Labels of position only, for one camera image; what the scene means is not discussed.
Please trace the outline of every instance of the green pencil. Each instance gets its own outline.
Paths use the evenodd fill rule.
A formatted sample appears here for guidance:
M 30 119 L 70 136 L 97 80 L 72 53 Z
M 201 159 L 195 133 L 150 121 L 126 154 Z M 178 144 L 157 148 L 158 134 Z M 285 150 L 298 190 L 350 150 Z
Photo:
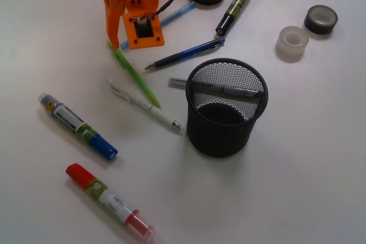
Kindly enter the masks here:
M 140 88 L 144 91 L 144 93 L 148 96 L 152 104 L 161 109 L 159 101 L 156 99 L 153 92 L 149 89 L 146 83 L 142 80 L 142 78 L 138 75 L 135 69 L 131 66 L 131 64 L 127 61 L 127 59 L 123 56 L 119 49 L 115 49 L 112 44 L 108 41 L 108 46 L 110 47 L 113 55 L 116 57 L 117 61 L 121 64 L 121 66 L 126 69 L 133 79 L 137 82 Z

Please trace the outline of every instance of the clear tape roll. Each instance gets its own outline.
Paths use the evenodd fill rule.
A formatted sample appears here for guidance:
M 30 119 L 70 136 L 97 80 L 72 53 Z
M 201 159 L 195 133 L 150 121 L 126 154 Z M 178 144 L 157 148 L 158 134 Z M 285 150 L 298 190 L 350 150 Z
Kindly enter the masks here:
M 308 34 L 300 27 L 288 26 L 281 30 L 276 46 L 285 55 L 299 56 L 309 43 Z

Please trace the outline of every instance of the red marker cap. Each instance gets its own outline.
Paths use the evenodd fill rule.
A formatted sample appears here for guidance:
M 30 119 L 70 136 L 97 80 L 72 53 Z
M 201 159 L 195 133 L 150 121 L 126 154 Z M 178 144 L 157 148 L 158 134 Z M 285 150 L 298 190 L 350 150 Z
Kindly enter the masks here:
M 88 187 L 89 183 L 96 178 L 78 163 L 74 163 L 67 167 L 66 173 L 84 190 Z

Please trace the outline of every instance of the pen holder rim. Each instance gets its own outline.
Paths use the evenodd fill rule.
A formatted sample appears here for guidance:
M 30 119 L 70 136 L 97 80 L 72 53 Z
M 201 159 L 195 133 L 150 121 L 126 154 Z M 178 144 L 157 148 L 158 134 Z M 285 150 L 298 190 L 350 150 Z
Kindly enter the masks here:
M 190 90 L 190 86 L 191 86 L 191 82 L 192 82 L 192 78 L 195 76 L 196 72 L 198 72 L 201 68 L 213 64 L 213 63 L 232 63 L 232 64 L 237 64 L 239 66 L 242 66 L 248 70 L 250 70 L 253 74 L 256 75 L 256 77 L 258 77 L 258 79 L 260 80 L 260 82 L 262 83 L 263 86 L 263 90 L 264 90 L 264 99 L 263 99 L 263 103 L 261 104 L 261 107 L 258 111 L 258 113 L 256 115 L 254 115 L 253 117 L 249 118 L 248 120 L 246 120 L 245 122 L 242 123 L 238 123 L 238 124 L 221 124 L 218 122 L 215 122 L 213 120 L 210 120 L 208 118 L 206 118 L 205 116 L 203 116 L 198 110 L 197 108 L 193 105 L 193 102 L 189 96 L 189 90 Z M 235 127 L 239 127 L 239 126 L 245 126 L 245 125 L 250 125 L 251 123 L 255 122 L 264 112 L 264 110 L 266 109 L 267 103 L 268 103 L 268 88 L 267 88 L 267 84 L 264 81 L 264 78 L 262 77 L 262 75 L 255 69 L 253 68 L 251 65 L 243 62 L 243 61 L 239 61 L 237 59 L 232 59 L 232 58 L 215 58 L 215 59 L 210 59 L 206 62 L 203 62 L 202 64 L 200 64 L 199 66 L 197 66 L 189 75 L 188 79 L 187 79 L 187 83 L 186 83 L 186 88 L 185 88 L 185 94 L 186 94 L 186 98 L 188 101 L 188 105 L 189 107 L 196 113 L 196 115 L 198 115 L 199 117 L 203 118 L 204 120 L 206 120 L 209 123 L 212 123 L 214 125 L 220 126 L 220 127 L 227 127 L 227 128 L 235 128 Z

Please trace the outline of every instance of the blue marker cap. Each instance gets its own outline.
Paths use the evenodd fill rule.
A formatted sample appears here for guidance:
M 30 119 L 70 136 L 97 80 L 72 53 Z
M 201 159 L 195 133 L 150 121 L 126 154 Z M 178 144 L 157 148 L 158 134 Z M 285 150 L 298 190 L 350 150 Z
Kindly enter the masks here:
M 108 160 L 111 160 L 118 151 L 111 144 L 109 144 L 100 134 L 96 134 L 89 141 L 89 146 L 102 154 Z

